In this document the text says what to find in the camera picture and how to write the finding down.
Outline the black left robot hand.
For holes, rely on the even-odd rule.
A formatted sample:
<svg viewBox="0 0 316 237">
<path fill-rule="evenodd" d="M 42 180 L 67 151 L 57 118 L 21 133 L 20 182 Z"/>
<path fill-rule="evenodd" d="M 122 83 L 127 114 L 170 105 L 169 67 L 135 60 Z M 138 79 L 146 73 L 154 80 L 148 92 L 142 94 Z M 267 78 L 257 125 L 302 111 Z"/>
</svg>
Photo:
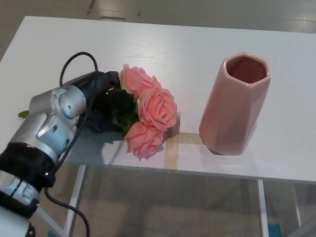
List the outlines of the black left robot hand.
<svg viewBox="0 0 316 237">
<path fill-rule="evenodd" d="M 94 97 L 87 120 L 83 120 L 85 113 L 81 114 L 77 127 L 84 126 L 84 128 L 98 134 L 104 132 L 123 133 L 122 127 L 113 122 L 114 106 L 108 95 L 110 89 L 120 86 L 118 72 L 91 72 L 69 81 L 69 84 L 76 86 L 84 94 L 87 104 Z"/>
</svg>

